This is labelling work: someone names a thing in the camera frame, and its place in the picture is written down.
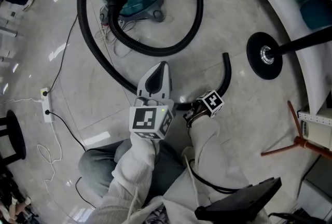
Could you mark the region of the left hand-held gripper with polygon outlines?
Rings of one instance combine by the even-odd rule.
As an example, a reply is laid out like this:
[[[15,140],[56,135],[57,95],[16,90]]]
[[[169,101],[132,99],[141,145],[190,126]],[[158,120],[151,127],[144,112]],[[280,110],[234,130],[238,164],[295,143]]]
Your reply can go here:
[[[174,119],[170,93],[170,69],[168,63],[162,61],[142,76],[137,87],[138,96],[162,100],[137,97],[129,110],[129,131],[142,139],[165,139]]]

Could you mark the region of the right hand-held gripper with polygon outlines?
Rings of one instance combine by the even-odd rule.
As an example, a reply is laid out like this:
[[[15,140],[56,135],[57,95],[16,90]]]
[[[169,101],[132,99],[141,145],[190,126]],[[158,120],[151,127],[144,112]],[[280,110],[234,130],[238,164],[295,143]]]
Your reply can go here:
[[[187,124],[192,124],[204,115],[214,118],[223,106],[224,101],[215,90],[207,91],[192,103],[191,109],[183,115],[183,118]]]

